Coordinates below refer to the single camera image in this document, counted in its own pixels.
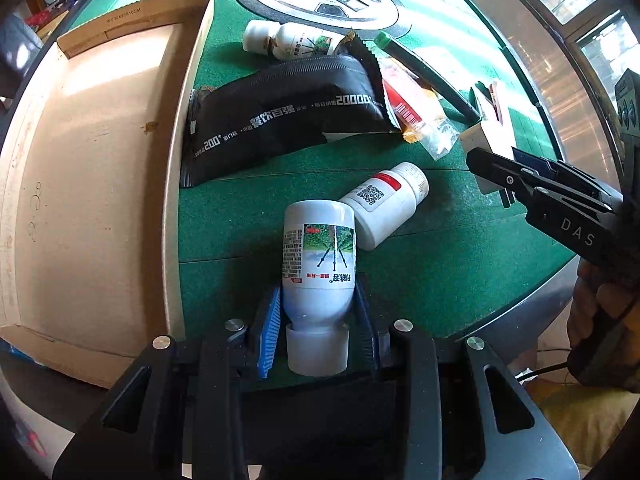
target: metal bolt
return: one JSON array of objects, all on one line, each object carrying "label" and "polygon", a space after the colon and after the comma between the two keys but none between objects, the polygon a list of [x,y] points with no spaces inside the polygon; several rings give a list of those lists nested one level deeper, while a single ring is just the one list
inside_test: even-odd
[{"label": "metal bolt", "polygon": [[394,328],[398,330],[398,332],[411,332],[414,324],[408,319],[397,319],[394,323]]},{"label": "metal bolt", "polygon": [[164,350],[171,344],[171,338],[167,335],[159,335],[154,339],[153,346],[156,350]]},{"label": "metal bolt", "polygon": [[473,335],[466,340],[466,345],[473,350],[482,350],[484,348],[484,341],[479,337]]},{"label": "metal bolt", "polygon": [[229,332],[238,332],[244,328],[244,321],[242,319],[229,319],[225,323],[225,328],[229,330]]}]

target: green tabletop surface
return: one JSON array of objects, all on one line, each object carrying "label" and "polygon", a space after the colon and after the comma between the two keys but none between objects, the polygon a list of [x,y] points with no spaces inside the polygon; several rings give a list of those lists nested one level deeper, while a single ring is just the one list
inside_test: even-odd
[{"label": "green tabletop surface", "polygon": [[[135,1],[92,0],[74,25]],[[538,110],[500,44],[466,1],[401,2],[412,28],[400,41],[409,48],[428,47],[433,56],[428,60],[450,71],[450,80],[463,92],[477,81],[487,86],[494,78],[503,81],[518,147],[554,158]],[[196,86],[220,86],[269,63],[241,46],[245,25],[260,16],[236,0],[215,0],[214,5]],[[457,122],[462,117],[442,103],[464,130]],[[398,316],[433,335],[450,335],[515,304],[573,256],[530,227],[523,206],[504,209],[497,193],[481,195],[459,142],[435,162],[420,144],[407,144],[400,135],[351,137],[180,190],[180,286],[187,336],[230,317],[252,319],[268,283],[279,279],[282,221],[289,203],[337,200],[374,172],[403,161],[424,170],[430,193],[378,248],[359,251],[356,264],[367,273],[372,291],[395,305]]]}]

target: white plastic bottle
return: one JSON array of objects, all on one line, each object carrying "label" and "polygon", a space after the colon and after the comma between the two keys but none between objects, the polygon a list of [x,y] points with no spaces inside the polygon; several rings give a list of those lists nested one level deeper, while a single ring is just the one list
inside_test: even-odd
[{"label": "white plastic bottle", "polygon": [[242,35],[242,48],[256,54],[272,53],[281,60],[333,54],[341,34],[300,23],[251,20]]},{"label": "white plastic bottle", "polygon": [[371,251],[415,213],[429,193],[418,166],[401,162],[380,171],[340,199],[355,214],[358,247]]},{"label": "white plastic bottle", "polygon": [[347,367],[344,317],[355,286],[356,245],[351,207],[305,200],[287,207],[282,243],[282,301],[289,368],[306,376]]}]

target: black plastic package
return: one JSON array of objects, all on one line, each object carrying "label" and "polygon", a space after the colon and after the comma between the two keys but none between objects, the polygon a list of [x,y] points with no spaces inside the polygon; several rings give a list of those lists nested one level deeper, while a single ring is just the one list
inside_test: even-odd
[{"label": "black plastic package", "polygon": [[280,63],[208,94],[194,92],[180,185],[197,186],[323,144],[331,134],[398,132],[375,56],[353,34],[336,52]]}]

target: hand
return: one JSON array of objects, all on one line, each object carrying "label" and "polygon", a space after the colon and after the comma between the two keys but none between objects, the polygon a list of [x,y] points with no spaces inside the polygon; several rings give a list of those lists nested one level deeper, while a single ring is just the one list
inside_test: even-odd
[{"label": "hand", "polygon": [[[574,286],[574,301],[566,324],[571,348],[593,331],[593,316],[598,306],[617,318],[633,300],[634,293],[615,283],[603,283],[604,275],[585,260],[578,265],[578,279]],[[640,305],[636,304],[624,319],[628,332],[620,344],[616,363],[634,366],[640,362]]]}]

